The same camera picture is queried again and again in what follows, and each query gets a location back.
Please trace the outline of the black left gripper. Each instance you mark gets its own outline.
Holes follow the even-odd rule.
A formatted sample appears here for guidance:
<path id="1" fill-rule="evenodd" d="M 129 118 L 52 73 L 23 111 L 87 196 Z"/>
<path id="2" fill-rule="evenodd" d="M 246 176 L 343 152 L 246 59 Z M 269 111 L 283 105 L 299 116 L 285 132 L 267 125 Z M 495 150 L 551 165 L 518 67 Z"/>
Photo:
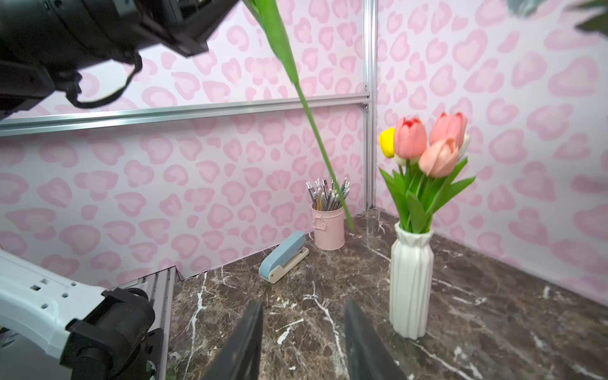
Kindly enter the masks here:
<path id="1" fill-rule="evenodd" d="M 139 20 L 132 29 L 144 46 L 162 44 L 184 57 L 209 51 L 207 40 L 223 22 L 237 0 L 137 1 Z"/>

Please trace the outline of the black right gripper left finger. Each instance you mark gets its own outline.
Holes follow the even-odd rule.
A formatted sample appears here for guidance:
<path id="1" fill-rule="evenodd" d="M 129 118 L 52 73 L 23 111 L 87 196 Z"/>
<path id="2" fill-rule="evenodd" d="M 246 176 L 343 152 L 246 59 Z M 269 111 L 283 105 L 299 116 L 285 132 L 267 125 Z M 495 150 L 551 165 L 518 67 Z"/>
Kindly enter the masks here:
<path id="1" fill-rule="evenodd" d="M 263 325 L 262 305 L 252 301 L 202 379 L 258 379 Z"/>

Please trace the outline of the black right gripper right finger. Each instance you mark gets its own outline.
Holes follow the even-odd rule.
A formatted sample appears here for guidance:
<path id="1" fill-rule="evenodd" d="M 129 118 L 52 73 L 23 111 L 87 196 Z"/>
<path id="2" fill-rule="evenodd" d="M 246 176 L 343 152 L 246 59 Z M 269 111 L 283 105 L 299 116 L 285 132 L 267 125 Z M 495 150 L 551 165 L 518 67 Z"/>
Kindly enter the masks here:
<path id="1" fill-rule="evenodd" d="M 350 379 L 407 379 L 365 313 L 353 301 L 345 306 L 345 340 Z"/>

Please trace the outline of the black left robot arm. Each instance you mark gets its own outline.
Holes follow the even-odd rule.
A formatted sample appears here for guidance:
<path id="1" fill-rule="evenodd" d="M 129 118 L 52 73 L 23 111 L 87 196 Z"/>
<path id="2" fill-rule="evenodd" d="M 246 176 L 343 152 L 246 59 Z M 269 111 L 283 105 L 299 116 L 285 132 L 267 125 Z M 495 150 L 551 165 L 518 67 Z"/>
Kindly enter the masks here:
<path id="1" fill-rule="evenodd" d="M 242 3 L 208 42 L 180 57 L 141 52 L 142 71 L 104 109 L 76 109 L 55 93 L 32 112 L 101 112 L 232 101 L 242 79 Z M 1 138 L 1 247 L 83 283 L 113 286 L 176 266 L 196 275 L 239 258 L 244 246 L 243 162 L 237 119 L 208 117 Z"/>

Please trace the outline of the white ribbed vase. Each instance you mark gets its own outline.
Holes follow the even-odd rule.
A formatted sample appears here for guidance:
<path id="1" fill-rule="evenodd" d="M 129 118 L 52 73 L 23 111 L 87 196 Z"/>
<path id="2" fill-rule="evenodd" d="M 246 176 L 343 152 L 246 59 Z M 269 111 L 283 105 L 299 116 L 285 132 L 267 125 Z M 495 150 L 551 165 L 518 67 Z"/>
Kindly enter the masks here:
<path id="1" fill-rule="evenodd" d="M 389 266 L 389 321 L 400 336 L 416 340 L 426 334 L 432 289 L 434 253 L 432 232 L 413 234 L 400 223 L 391 246 Z"/>

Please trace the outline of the grey rectangular eraser block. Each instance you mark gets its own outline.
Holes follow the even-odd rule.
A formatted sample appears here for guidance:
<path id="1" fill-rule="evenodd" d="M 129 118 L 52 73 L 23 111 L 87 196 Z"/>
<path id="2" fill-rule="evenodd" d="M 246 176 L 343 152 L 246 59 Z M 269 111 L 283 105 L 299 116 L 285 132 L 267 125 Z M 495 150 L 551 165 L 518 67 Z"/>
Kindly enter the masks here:
<path id="1" fill-rule="evenodd" d="M 264 258 L 259 268 L 260 276 L 269 283 L 277 283 L 309 254 L 305 246 L 307 237 L 295 231 Z"/>

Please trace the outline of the pink pen cup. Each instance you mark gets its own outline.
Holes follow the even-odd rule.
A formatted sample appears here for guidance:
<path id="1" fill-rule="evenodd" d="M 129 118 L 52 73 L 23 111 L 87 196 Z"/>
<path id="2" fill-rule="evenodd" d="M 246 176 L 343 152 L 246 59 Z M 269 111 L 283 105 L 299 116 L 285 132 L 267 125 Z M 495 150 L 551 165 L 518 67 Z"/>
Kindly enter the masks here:
<path id="1" fill-rule="evenodd" d="M 345 244 L 345 211 L 318 211 L 311 206 L 313 240 L 320 250 L 338 250 Z"/>

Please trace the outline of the tulip bunch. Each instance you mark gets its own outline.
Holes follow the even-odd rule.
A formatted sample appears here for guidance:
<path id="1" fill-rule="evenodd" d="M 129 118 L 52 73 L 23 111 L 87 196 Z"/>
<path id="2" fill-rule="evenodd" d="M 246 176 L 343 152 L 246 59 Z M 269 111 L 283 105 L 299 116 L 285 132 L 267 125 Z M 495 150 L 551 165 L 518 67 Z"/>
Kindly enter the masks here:
<path id="1" fill-rule="evenodd" d="M 465 169 L 470 135 L 468 119 L 458 112 L 442 113 L 431 131 L 416 117 L 401 118 L 382 131 L 378 145 L 397 169 L 380 169 L 400 218 L 400 228 L 412 234 L 426 234 L 443 206 L 475 182 L 458 180 Z"/>

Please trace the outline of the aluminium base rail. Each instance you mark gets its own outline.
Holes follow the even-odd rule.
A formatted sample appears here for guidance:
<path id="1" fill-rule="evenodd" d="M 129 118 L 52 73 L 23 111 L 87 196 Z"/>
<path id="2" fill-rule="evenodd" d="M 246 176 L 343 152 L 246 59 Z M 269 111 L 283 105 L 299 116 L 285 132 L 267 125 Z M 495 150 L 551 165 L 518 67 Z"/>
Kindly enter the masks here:
<path id="1" fill-rule="evenodd" d="M 148 363 L 155 369 L 155 379 L 166 379 L 174 286 L 180 279 L 181 274 L 173 266 L 120 285 L 145 291 L 154 309 L 155 321 L 143 347 Z"/>

